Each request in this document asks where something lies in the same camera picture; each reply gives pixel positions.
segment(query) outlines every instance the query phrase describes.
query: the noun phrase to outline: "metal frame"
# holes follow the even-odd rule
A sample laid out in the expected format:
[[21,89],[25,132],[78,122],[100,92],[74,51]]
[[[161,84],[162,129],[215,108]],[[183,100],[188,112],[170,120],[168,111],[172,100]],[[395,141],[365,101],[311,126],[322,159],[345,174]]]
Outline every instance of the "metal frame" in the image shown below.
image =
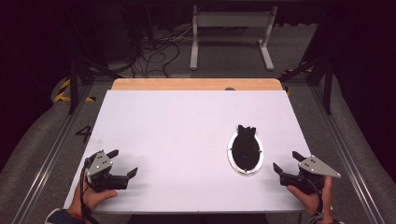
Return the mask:
[[259,39],[260,51],[268,71],[274,70],[267,44],[274,24],[277,7],[269,12],[199,12],[193,8],[192,16],[192,48],[190,69],[198,68],[198,27],[263,27],[264,37]]
[[[87,98],[92,86],[84,86],[82,87],[81,99]],[[30,187],[28,193],[26,194],[25,199],[23,200],[23,203],[20,206],[20,209],[18,210],[17,214],[12,220],[12,224],[14,223],[25,223],[26,219],[30,216],[32,213],[32,210],[35,206],[35,203],[38,200],[38,197],[41,194],[41,191],[43,190],[44,186],[47,183],[48,178],[50,177],[50,173],[52,172],[53,167],[55,166],[56,161],[58,160],[59,155],[61,154],[62,147],[64,146],[64,141],[66,139],[66,136],[70,132],[70,128],[72,127],[73,122],[78,116],[79,110],[82,108],[82,105],[84,104],[84,101],[80,101],[77,106],[76,110],[73,114],[69,114],[66,117],[66,120],[64,122],[64,125],[62,126],[61,131],[59,132],[54,144],[52,145],[52,148],[49,151],[49,154],[47,158],[44,160],[43,165],[41,166],[40,170],[38,171],[35,181],[32,184],[32,187]]]
[[347,144],[345,143],[342,135],[340,134],[337,125],[332,119],[332,116],[327,114],[326,109],[321,105],[323,99],[321,97],[321,93],[318,87],[310,87],[309,90],[311,91],[311,94],[313,95],[316,103],[318,104],[321,115],[325,119],[326,124],[332,133],[332,138],[336,144],[337,153],[346,168],[349,179],[352,182],[352,185],[356,190],[359,199],[361,200],[361,204],[364,211],[366,212],[367,217],[370,219],[370,223],[385,223],[384,219],[379,213],[373,197],[370,194],[370,191],[367,189],[364,178],[361,176],[361,172],[359,171],[356,163],[354,162],[351,154],[349,153]]

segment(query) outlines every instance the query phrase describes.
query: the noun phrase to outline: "cable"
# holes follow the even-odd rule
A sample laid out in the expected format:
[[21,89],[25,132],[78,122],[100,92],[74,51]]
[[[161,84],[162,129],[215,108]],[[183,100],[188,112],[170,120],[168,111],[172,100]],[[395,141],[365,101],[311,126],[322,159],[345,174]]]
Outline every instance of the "cable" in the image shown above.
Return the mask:
[[182,37],[182,36],[183,36],[184,34],[186,34],[191,28],[192,28],[192,26],[190,26],[189,29],[185,30],[185,31],[184,31],[181,35],[179,35],[178,37],[168,37],[168,38],[164,38],[164,39],[161,39],[161,40],[175,41],[175,40],[180,39],[180,38],[188,39],[188,38],[185,38],[185,37]]
[[175,43],[173,43],[173,42],[172,42],[172,44],[177,48],[177,55],[176,55],[171,61],[169,61],[169,62],[167,62],[166,64],[163,65],[163,73],[164,73],[167,77],[171,77],[171,76],[169,76],[169,74],[166,73],[166,70],[165,70],[166,65],[168,65],[169,63],[171,63],[172,61],[174,61],[174,60],[177,58],[178,54],[180,53],[180,49],[178,48],[178,46],[177,46]]
[[131,65],[131,70],[132,70],[132,78],[135,78],[136,73],[134,72],[134,68]]
[[317,189],[317,187],[315,187],[315,185],[312,183],[312,181],[310,181],[308,178],[306,178],[305,176],[303,176],[303,179],[309,183],[315,190],[315,192],[317,193],[318,197],[319,197],[319,204],[318,204],[318,209],[317,209],[317,215],[312,217],[309,220],[310,224],[315,223],[317,220],[322,220],[323,219],[323,199],[322,199],[322,194],[320,193],[320,191]]
[[79,176],[79,202],[81,204],[81,214],[87,218],[91,224],[99,224],[99,222],[92,217],[92,211],[91,209],[87,206],[87,204],[84,203],[84,193],[85,190],[84,189],[84,173],[85,173],[85,169],[88,167],[88,165],[90,165],[90,162],[88,160],[84,161],[84,166],[82,167],[81,170],[81,174]]
[[[123,71],[126,71],[132,64],[132,61],[128,62],[127,64],[119,67],[119,68],[115,68],[115,69],[109,69],[111,72],[114,73],[121,73]],[[94,75],[99,75],[102,74],[101,72],[96,72],[96,71],[92,71]]]
[[137,63],[140,65],[140,68],[142,69],[142,73],[140,73],[140,71],[136,68],[136,64],[134,65],[134,68],[135,68],[136,71],[139,73],[139,75],[142,76],[142,77],[148,77],[148,76],[146,76],[145,73],[143,72],[143,66],[142,66],[142,64],[140,63],[140,60],[139,60],[139,59],[137,59]]
[[[153,62],[153,61],[151,60],[151,58],[152,58],[155,54],[160,54],[160,55],[162,55],[162,56],[163,56],[163,59],[161,59],[161,60],[159,60],[159,61],[157,61],[157,62]],[[165,55],[164,53],[162,53],[162,52],[154,52],[153,54],[151,54],[151,55],[148,57],[147,60],[146,60],[146,58],[143,58],[142,60],[145,61],[146,63],[161,63],[161,62],[165,61],[165,59],[166,59],[166,55]]]

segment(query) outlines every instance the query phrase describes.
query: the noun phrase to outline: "finger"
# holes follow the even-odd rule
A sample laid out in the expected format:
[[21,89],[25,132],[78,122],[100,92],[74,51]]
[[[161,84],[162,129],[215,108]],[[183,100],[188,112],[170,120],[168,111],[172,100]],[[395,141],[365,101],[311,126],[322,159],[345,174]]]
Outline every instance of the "finger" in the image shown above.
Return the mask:
[[106,190],[100,192],[96,195],[96,200],[100,203],[110,198],[117,197],[117,192],[115,190]]
[[323,209],[330,211],[332,206],[332,178],[325,176],[322,189]]
[[75,192],[74,192],[74,196],[73,196],[73,202],[74,201],[79,202],[79,186],[80,186],[80,183],[78,181],[78,183],[76,185]]
[[307,198],[308,198],[308,196],[306,194],[302,193],[299,189],[297,189],[293,185],[287,186],[287,189],[290,191],[290,193],[292,195],[294,195],[294,197],[296,197],[302,203],[304,203],[307,200]]

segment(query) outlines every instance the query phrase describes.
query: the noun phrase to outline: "human hand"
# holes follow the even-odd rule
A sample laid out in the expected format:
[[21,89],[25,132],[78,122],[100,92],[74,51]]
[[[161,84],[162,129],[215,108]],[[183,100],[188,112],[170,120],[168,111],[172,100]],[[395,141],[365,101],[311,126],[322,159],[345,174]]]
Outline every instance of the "human hand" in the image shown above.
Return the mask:
[[[80,202],[80,181],[78,181],[78,184],[76,186],[76,190],[73,196],[73,201],[70,204],[69,210],[73,210],[73,212],[82,217],[81,213],[81,202]],[[83,193],[84,195],[84,203],[90,208],[90,210],[93,212],[95,208],[99,205],[99,203],[110,199],[117,197],[117,192],[115,190],[106,190],[103,192],[96,192],[95,190],[91,189],[88,184],[85,182],[85,176],[84,176],[84,184],[83,184],[83,190],[85,192]]]
[[[317,214],[319,198],[316,193],[307,195],[292,185],[287,186],[287,189],[303,204],[305,212],[310,217]],[[322,200],[324,218],[321,221],[318,220],[317,223],[332,223],[332,178],[330,176],[324,177]]]

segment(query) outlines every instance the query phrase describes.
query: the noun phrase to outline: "black object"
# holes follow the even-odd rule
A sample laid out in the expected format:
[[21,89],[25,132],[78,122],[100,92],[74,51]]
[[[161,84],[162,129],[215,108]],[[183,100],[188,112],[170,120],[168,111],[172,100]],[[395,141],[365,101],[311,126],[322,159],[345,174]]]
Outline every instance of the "black object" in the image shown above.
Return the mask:
[[127,175],[112,175],[110,173],[112,166],[110,159],[118,155],[118,150],[113,150],[107,154],[101,150],[85,160],[89,168],[86,180],[92,189],[100,192],[106,189],[126,189],[128,187],[128,181],[136,175],[137,167]]
[[312,67],[312,72],[306,78],[306,83],[308,86],[317,86],[325,76],[323,106],[329,115],[332,113],[330,102],[334,61],[343,49],[346,38],[353,30],[352,19],[346,18],[343,14],[344,9],[345,4],[327,8],[327,12],[300,62],[300,66],[278,78],[280,82],[285,82]]
[[233,140],[233,160],[236,165],[245,171],[252,170],[256,167],[260,158],[260,147],[256,138],[256,128],[244,128],[238,125],[238,135]]
[[[300,155],[298,152],[293,151],[293,158],[297,161],[303,161],[306,158]],[[317,193],[324,185],[324,176],[315,175],[307,172],[306,170],[299,168],[300,172],[298,175],[290,175],[283,173],[283,170],[274,163],[274,170],[280,177],[280,185],[288,186],[293,185],[305,194]]]

